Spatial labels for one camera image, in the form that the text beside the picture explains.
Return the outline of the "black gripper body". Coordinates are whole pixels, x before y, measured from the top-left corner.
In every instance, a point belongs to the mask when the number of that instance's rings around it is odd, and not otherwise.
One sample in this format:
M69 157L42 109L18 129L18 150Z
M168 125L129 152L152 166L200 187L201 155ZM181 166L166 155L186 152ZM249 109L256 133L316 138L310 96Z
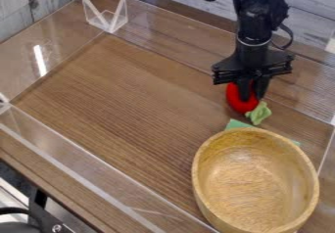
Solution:
M236 36L233 53L212 65L213 84L234 82L242 77L289 73L294 55L284 50L272 50L269 43L270 40L245 40Z

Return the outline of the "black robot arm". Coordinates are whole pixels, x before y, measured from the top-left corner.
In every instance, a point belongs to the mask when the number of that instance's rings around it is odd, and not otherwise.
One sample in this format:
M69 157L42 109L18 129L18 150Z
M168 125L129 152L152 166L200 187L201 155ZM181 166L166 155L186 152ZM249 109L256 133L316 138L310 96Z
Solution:
M238 99L260 100L273 76L292 72L294 55L286 52L293 33L282 24L285 0L232 0L236 14L234 51L212 65L213 83L233 83Z

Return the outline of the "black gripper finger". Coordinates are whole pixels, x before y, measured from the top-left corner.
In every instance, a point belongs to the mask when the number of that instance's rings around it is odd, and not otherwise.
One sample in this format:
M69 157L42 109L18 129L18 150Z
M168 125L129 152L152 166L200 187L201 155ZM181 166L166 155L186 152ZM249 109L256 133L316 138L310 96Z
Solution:
M241 77L237 81L236 81L236 88L237 88L237 94L238 94L238 99L242 102L246 102L250 96L250 83L252 80L246 77Z
M257 100L260 100L266 92L266 88L269 85L270 76L269 75L261 75L256 80L253 84L253 91L254 91L254 97Z

